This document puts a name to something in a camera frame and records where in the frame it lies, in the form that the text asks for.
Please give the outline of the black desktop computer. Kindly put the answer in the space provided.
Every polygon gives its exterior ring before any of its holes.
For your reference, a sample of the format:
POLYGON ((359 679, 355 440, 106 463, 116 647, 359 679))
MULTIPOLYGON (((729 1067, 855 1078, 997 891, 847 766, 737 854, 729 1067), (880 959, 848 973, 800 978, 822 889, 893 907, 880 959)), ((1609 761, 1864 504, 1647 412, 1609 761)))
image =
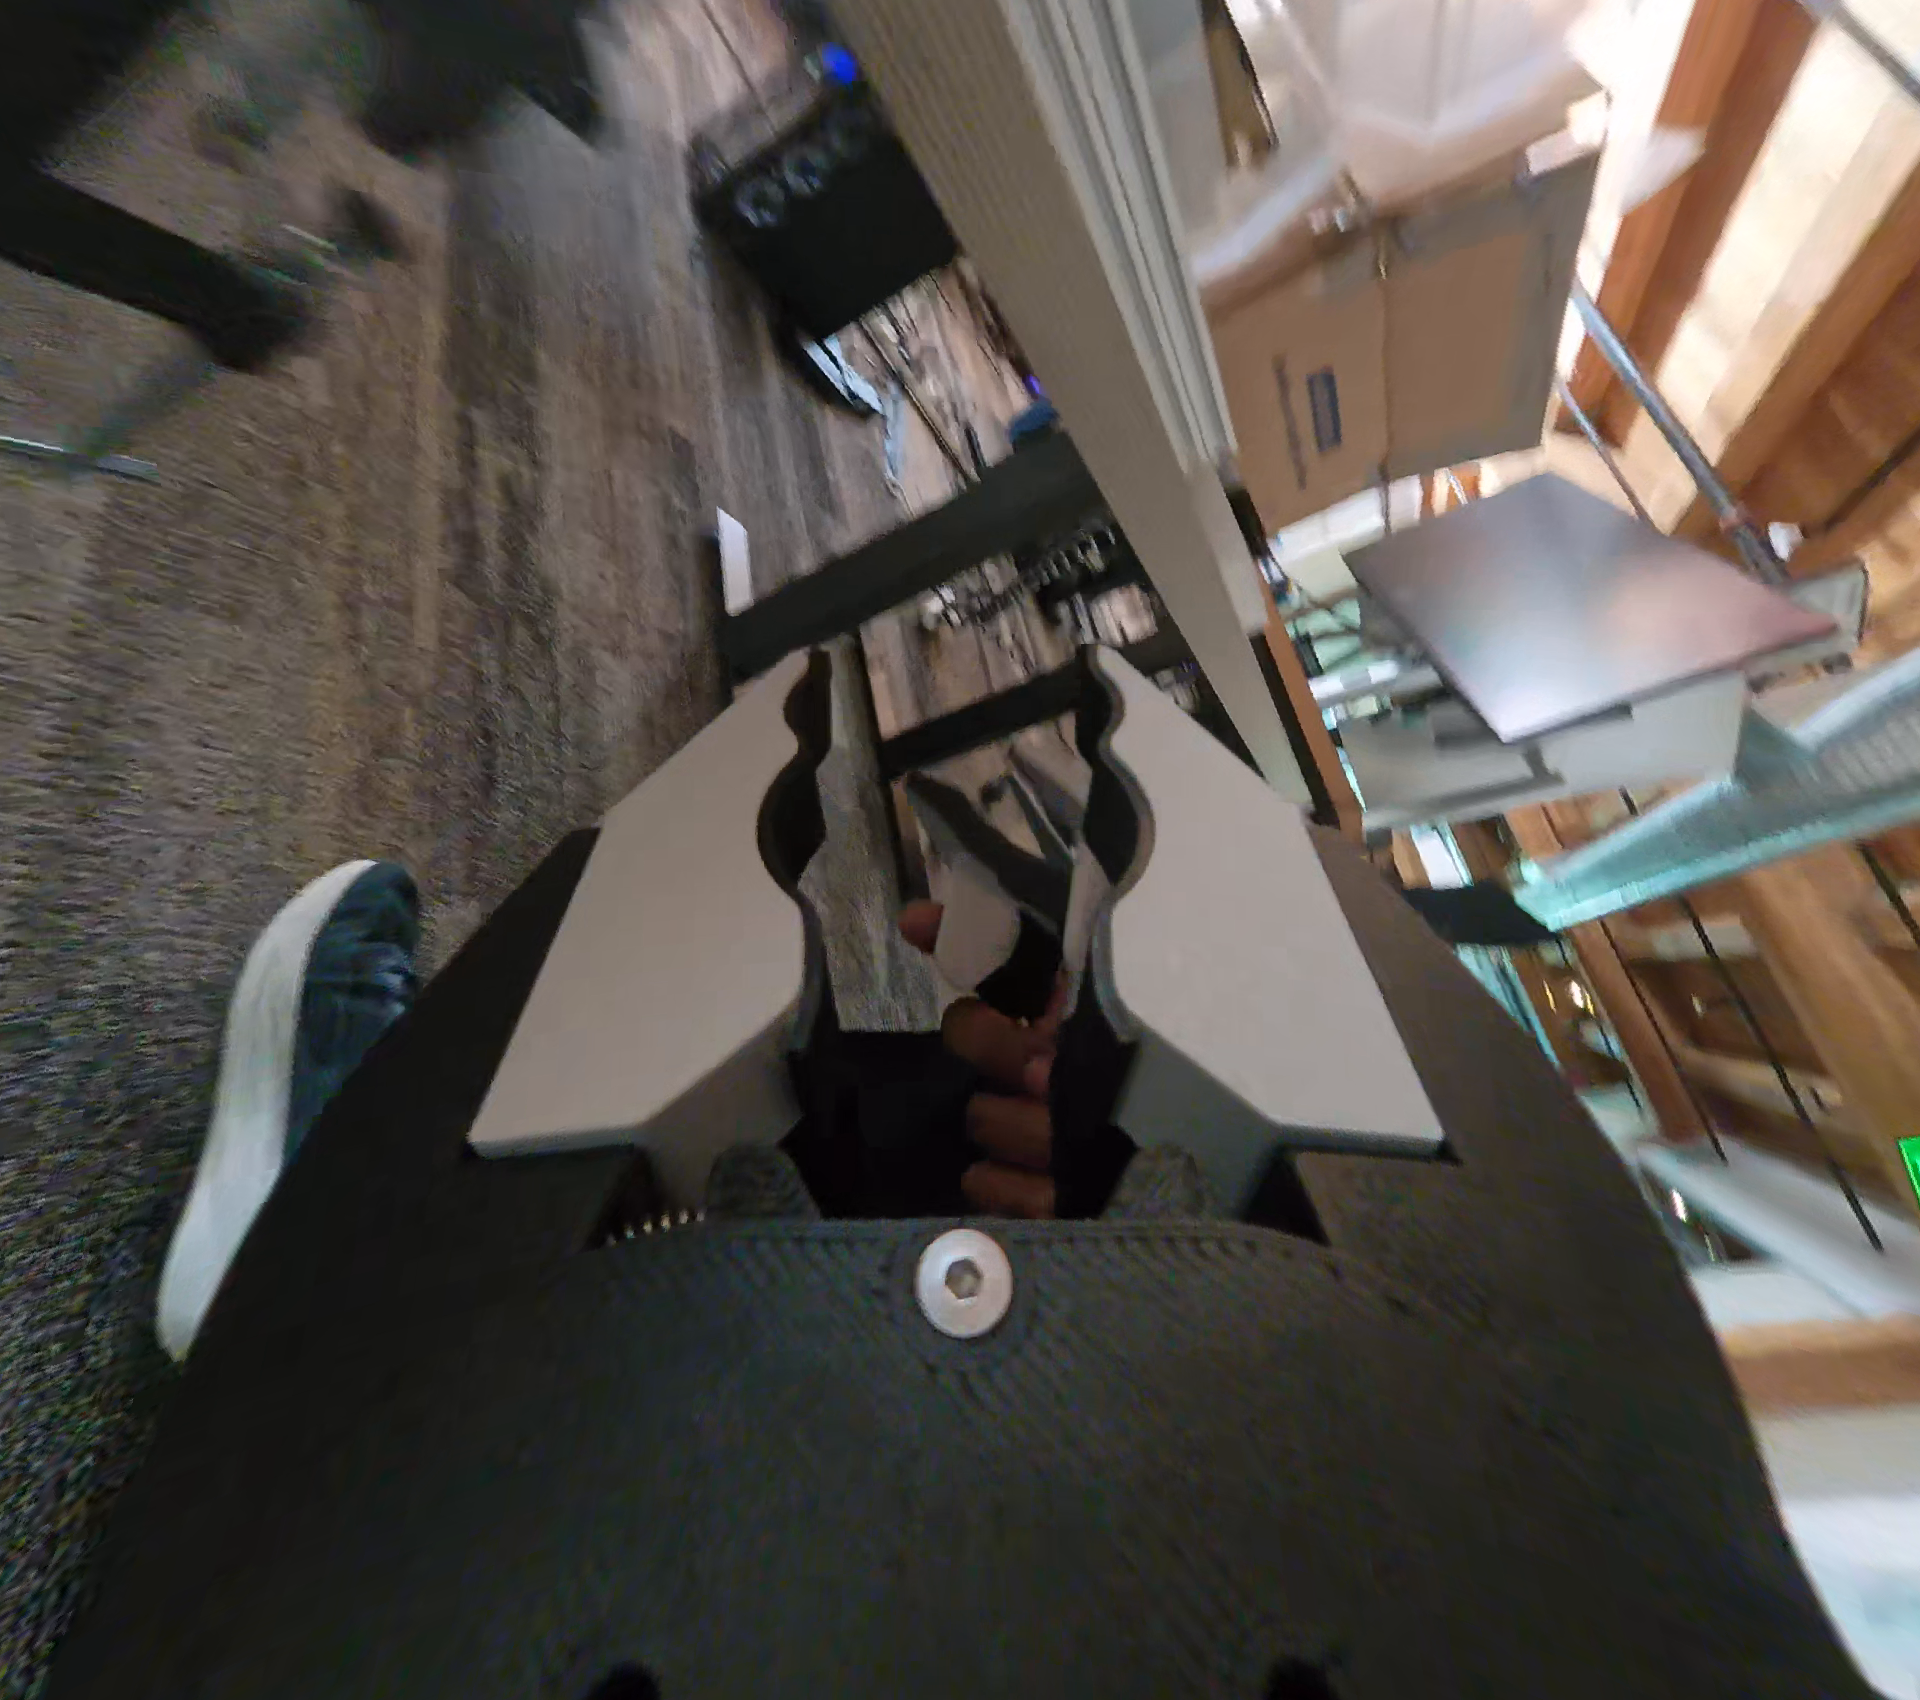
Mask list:
POLYGON ((699 128, 694 219, 800 340, 825 344, 962 245, 877 85, 838 40, 699 128))

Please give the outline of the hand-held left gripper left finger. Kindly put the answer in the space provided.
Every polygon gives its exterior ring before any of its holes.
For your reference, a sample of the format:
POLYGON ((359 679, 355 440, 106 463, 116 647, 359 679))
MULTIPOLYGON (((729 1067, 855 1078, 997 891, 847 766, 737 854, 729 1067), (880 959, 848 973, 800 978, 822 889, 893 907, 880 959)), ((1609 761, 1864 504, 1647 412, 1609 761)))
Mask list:
POLYGON ((699 1208, 733 1146, 800 1119, 826 1005, 805 871, 825 837, 832 660, 791 653, 603 817, 468 1130, 484 1160, 634 1148, 699 1208))

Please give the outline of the brown cardboard box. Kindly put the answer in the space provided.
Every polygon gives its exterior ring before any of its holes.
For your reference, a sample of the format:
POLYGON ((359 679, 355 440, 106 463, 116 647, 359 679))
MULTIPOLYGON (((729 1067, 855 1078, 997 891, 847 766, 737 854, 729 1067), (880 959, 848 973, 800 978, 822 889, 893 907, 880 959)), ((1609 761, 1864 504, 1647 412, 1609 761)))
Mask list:
POLYGON ((1227 483, 1268 533, 1541 444, 1601 163, 1564 130, 1355 224, 1294 224, 1200 286, 1227 483))

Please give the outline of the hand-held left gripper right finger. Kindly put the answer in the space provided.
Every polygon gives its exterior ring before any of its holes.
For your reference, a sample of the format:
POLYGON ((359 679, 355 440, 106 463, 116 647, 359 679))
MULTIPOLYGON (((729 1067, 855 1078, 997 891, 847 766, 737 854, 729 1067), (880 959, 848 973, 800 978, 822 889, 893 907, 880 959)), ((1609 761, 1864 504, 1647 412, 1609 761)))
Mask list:
POLYGON ((1076 1124, 1253 1217, 1309 1155, 1448 1158, 1304 810, 1112 647, 1083 656, 1076 1124))

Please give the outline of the person's right hand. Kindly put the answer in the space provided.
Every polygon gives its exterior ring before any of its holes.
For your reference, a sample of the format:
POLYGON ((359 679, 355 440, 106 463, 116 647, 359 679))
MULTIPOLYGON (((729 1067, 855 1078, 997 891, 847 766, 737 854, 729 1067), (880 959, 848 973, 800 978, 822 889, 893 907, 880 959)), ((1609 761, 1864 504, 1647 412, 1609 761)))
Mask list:
POLYGON ((902 1212, 1014 1222, 1058 1216, 1051 1078, 1066 995, 1066 973, 1057 972, 1047 1004, 1029 1013, 978 992, 949 999, 939 1045, 958 1092, 943 1095, 931 1136, 909 1148, 902 1212))

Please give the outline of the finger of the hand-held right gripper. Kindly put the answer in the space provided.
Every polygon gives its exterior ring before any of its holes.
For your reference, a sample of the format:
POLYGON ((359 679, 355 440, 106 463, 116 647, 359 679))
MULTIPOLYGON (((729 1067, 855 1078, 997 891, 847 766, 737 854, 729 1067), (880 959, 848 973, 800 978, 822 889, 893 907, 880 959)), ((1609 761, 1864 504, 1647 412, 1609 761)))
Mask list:
POLYGON ((932 961, 946 984, 975 995, 972 984, 1011 947, 1014 914, 1047 919, 1065 946, 1075 878, 1066 846, 1019 844, 940 775, 909 774, 904 794, 939 861, 932 961))

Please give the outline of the person's dark sneaker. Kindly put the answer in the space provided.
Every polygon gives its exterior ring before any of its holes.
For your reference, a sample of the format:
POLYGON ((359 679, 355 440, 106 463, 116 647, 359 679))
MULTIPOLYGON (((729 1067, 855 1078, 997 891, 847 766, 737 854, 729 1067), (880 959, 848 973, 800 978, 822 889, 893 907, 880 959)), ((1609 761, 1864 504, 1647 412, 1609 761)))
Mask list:
POLYGON ((182 1364, 320 1113, 420 989, 420 889, 389 857, 309 879, 254 935, 228 993, 210 1113, 156 1285, 182 1364))

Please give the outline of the grey flat display panel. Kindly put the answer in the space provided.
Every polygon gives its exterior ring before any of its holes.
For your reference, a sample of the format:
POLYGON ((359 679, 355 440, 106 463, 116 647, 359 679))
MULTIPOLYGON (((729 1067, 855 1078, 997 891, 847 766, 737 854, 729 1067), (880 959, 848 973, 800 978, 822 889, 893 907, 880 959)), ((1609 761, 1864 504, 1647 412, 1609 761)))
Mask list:
POLYGON ((1776 585, 1550 471, 1342 559, 1364 649, 1313 692, 1369 831, 1725 779, 1867 620, 1858 559, 1776 585))

